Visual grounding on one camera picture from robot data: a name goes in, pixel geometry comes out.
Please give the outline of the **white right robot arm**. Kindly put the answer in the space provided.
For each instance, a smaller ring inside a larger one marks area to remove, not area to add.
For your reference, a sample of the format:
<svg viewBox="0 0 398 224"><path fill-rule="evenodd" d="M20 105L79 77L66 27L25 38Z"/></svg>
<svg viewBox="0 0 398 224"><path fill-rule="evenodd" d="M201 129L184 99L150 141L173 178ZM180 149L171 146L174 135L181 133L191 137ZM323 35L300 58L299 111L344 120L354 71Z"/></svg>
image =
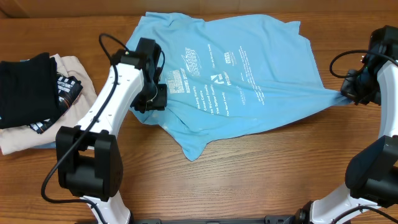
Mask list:
<svg viewBox="0 0 398 224"><path fill-rule="evenodd" d="M397 50L374 44L363 53L363 67L345 76L341 90L355 103L381 106L378 139L352 158L344 184L332 193L294 215L268 215L264 223L350 223L367 211L397 222L380 210L397 204Z"/></svg>

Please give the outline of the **light blue t-shirt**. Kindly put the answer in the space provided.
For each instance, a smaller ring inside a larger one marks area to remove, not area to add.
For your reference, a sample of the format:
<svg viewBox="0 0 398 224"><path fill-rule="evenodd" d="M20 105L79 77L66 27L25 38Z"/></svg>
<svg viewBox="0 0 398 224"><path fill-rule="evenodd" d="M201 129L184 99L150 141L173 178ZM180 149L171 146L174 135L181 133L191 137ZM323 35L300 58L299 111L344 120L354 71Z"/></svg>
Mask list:
<svg viewBox="0 0 398 224"><path fill-rule="evenodd" d="M127 46L155 40L164 52L163 111L138 113L159 125L198 159L220 139L272 130L349 99L323 86L311 44L298 21L262 14L204 21L181 13L148 12Z"/></svg>

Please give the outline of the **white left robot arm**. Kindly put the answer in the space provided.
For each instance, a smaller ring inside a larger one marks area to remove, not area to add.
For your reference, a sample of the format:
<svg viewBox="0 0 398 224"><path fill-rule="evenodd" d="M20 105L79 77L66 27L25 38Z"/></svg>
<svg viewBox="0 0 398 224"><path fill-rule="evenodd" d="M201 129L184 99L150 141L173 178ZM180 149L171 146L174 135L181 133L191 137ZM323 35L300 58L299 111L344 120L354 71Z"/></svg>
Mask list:
<svg viewBox="0 0 398 224"><path fill-rule="evenodd" d="M133 223L119 192L123 162L117 136L126 113L164 110L167 86L159 82L162 50L119 50L111 58L107 81L86 115L56 136L59 185L85 203L96 223Z"/></svg>

